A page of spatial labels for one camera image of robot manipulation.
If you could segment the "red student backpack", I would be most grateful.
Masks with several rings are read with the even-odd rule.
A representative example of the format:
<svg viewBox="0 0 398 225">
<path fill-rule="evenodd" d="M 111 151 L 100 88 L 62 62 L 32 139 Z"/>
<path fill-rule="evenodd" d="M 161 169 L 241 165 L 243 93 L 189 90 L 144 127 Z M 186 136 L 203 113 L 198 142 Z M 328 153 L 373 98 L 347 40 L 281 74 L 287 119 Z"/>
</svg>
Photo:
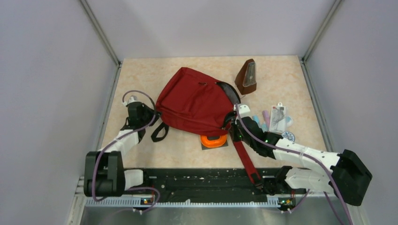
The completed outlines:
<svg viewBox="0 0 398 225">
<path fill-rule="evenodd" d="M 159 136 L 169 128 L 205 136 L 221 136 L 228 132 L 222 129 L 224 117 L 240 104 L 235 88 L 197 70 L 182 67 L 160 93 L 156 110 L 161 112 L 162 123 L 151 135 L 153 142 L 162 141 Z M 232 140 L 251 183 L 261 189 L 262 178 L 254 167 L 243 146 L 243 140 Z"/>
</svg>

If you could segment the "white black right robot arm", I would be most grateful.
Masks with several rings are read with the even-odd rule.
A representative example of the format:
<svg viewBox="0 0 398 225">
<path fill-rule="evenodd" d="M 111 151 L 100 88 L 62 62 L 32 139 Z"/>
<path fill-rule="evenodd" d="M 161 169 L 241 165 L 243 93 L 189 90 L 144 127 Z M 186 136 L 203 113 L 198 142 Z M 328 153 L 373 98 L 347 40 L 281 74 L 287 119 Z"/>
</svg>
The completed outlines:
<svg viewBox="0 0 398 225">
<path fill-rule="evenodd" d="M 282 167 L 275 180 L 279 192 L 318 190 L 333 193 L 346 204 L 362 205 L 373 175 L 355 152 L 327 152 L 300 145 L 279 134 L 263 132 L 254 120 L 236 111 L 225 116 L 222 128 L 229 131 L 234 142 L 247 144 L 262 157 L 301 166 Z"/>
</svg>

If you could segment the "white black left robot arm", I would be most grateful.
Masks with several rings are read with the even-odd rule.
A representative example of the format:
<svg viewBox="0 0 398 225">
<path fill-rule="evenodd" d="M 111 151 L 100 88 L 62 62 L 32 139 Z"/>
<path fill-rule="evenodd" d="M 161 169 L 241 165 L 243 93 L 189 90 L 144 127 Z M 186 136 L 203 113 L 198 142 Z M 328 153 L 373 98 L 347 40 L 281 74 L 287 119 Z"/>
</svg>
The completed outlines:
<svg viewBox="0 0 398 225">
<path fill-rule="evenodd" d="M 104 148 L 90 151 L 85 157 L 84 194 L 92 197 L 92 187 L 95 187 L 95 198 L 119 197 L 129 188 L 138 193 L 149 191 L 151 182 L 145 178 L 140 169 L 126 170 L 123 166 L 123 156 L 140 143 L 145 135 L 145 129 L 134 132 L 147 125 L 153 118 L 154 111 L 142 102 L 129 100 L 124 103 L 128 117 L 118 135 Z"/>
</svg>

